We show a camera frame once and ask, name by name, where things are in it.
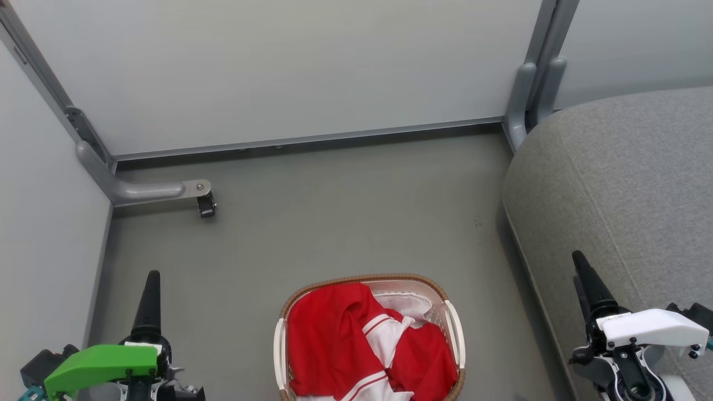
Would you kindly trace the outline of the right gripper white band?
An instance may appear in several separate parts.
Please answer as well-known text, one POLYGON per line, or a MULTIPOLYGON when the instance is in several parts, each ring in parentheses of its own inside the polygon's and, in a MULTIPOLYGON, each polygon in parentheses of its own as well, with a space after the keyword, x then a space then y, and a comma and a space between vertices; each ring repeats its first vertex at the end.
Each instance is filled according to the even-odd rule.
POLYGON ((572 259, 573 284, 588 333, 588 344, 572 352, 573 370, 590 380, 603 400, 693 400, 680 376, 658 375, 654 367, 666 348, 681 348, 693 360, 710 351, 711 310, 621 313, 585 254, 576 250, 572 259))

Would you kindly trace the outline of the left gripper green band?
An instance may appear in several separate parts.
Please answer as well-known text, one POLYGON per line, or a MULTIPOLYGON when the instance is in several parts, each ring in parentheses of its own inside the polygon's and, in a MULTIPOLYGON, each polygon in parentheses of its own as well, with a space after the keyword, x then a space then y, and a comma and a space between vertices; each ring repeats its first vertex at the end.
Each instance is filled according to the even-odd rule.
POLYGON ((206 391, 183 386, 181 368, 172 365, 172 348, 162 333, 161 276, 150 271, 130 337, 69 356, 44 381, 48 400, 69 400, 97 385, 115 385, 120 400, 204 400, 206 391))

